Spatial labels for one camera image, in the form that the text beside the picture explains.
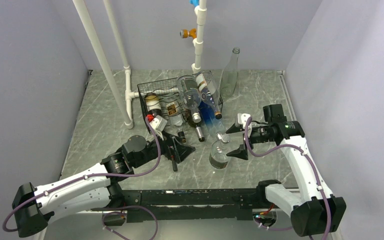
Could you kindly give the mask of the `clear round glass bottle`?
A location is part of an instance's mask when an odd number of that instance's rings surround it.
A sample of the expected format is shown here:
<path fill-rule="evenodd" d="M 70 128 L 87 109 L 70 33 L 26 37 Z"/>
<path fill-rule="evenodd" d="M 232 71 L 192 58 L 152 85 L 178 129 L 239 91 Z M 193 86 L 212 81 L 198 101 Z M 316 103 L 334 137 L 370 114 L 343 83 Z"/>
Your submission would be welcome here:
<path fill-rule="evenodd" d="M 208 158 L 213 168 L 222 170 L 227 167 L 231 159 L 227 156 L 227 153 L 231 151 L 230 142 L 231 138 L 227 134 L 222 134 L 221 132 L 216 134 L 216 141 L 211 146 Z"/>

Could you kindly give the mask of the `dark bottle black capsule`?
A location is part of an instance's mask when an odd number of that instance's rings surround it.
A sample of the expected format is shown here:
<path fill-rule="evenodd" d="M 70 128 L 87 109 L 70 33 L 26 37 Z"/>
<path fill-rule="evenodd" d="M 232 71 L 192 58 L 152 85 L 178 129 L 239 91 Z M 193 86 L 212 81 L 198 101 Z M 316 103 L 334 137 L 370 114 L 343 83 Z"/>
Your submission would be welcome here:
<path fill-rule="evenodd" d="M 175 128 L 177 136 L 181 138 L 182 143 L 186 143 L 187 140 L 183 129 L 184 118 L 178 102 L 176 100 L 168 102 L 166 109 L 170 123 Z"/>

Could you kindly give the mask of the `dark bottle gold foil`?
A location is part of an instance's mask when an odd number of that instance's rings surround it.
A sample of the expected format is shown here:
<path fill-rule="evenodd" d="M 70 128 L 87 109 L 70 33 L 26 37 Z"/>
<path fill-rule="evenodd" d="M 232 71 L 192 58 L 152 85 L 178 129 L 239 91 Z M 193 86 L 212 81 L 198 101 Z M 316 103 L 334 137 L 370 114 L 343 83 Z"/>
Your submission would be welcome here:
<path fill-rule="evenodd" d="M 162 116 L 162 107 L 160 104 L 160 99 L 155 93 L 147 93 L 144 97 L 146 114 L 152 116 Z"/>

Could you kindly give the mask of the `clear bottle black cap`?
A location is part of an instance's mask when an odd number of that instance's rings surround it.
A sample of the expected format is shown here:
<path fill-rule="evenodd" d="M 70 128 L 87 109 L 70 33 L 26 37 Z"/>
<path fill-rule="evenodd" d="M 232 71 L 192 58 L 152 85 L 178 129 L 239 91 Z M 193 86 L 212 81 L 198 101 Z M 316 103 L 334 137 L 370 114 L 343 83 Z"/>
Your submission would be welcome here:
<path fill-rule="evenodd" d="M 198 86 L 201 101 L 212 108 L 214 117 L 217 120 L 222 118 L 222 111 L 219 107 L 220 91 L 219 84 L 211 71 L 203 70 L 197 73 L 195 81 Z"/>

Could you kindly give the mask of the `clear bottle black gold label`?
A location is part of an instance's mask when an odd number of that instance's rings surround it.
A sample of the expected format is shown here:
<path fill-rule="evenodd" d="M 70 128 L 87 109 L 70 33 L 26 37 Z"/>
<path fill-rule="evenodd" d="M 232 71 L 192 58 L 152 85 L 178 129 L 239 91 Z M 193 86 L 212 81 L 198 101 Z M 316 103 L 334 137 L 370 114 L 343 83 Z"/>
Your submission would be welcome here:
<path fill-rule="evenodd" d="M 220 79 L 220 94 L 223 99 L 233 95 L 238 82 L 238 60 L 240 48 L 234 47 L 228 64 L 223 69 Z"/>

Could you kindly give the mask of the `clear bottle silver cap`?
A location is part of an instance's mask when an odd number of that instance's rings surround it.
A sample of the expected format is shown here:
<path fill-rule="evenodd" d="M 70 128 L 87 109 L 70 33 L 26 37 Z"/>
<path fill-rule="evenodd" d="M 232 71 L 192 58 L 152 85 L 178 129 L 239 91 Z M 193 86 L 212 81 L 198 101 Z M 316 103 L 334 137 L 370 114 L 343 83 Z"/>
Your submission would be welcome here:
<path fill-rule="evenodd" d="M 191 74 L 182 75 L 176 80 L 176 84 L 184 106 L 190 110 L 192 121 L 194 123 L 201 122 L 199 113 L 201 97 L 196 78 Z"/>

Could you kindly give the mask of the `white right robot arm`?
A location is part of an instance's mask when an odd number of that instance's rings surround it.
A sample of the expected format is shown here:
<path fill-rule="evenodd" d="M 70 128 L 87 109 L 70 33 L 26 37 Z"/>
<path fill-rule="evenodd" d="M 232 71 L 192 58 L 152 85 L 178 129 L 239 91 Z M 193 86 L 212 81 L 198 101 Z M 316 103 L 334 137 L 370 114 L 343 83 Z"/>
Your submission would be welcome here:
<path fill-rule="evenodd" d="M 299 196 L 275 179 L 259 182 L 255 200 L 262 207 L 277 206 L 291 221 L 300 237 L 321 235 L 326 240 L 338 230 L 347 208 L 343 197 L 336 197 L 312 159 L 306 134 L 296 120 L 288 120 L 281 104 L 263 107 L 264 123 L 248 113 L 238 113 L 228 134 L 242 132 L 243 143 L 229 156 L 248 160 L 249 155 L 265 157 L 281 150 L 297 182 Z"/>

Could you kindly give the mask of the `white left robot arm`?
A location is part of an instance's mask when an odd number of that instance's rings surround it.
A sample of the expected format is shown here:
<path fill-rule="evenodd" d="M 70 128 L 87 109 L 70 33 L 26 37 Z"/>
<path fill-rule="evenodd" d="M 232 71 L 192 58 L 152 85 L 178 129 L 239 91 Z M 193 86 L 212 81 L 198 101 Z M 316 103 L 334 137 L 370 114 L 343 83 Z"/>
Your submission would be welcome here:
<path fill-rule="evenodd" d="M 20 238 L 33 236 L 52 221 L 86 210 L 117 210 L 128 205 L 119 183 L 135 175 L 138 167 L 162 156 L 172 162 L 173 171 L 196 150 L 181 137 L 164 132 L 148 141 L 133 135 L 101 162 L 54 183 L 21 185 L 12 202 Z"/>

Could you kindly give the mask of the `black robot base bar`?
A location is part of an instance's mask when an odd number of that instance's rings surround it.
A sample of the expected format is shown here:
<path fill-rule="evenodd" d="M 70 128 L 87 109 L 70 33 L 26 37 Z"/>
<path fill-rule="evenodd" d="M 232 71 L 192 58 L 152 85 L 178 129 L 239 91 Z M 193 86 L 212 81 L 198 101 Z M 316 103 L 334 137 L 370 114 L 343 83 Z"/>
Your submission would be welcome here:
<path fill-rule="evenodd" d="M 257 188 L 126 190 L 116 184 L 108 188 L 109 203 L 93 211 L 126 211 L 129 223 L 152 220 L 140 211 L 144 207 L 158 220 L 236 219 L 251 221 L 267 215 L 275 205 L 263 199 Z"/>

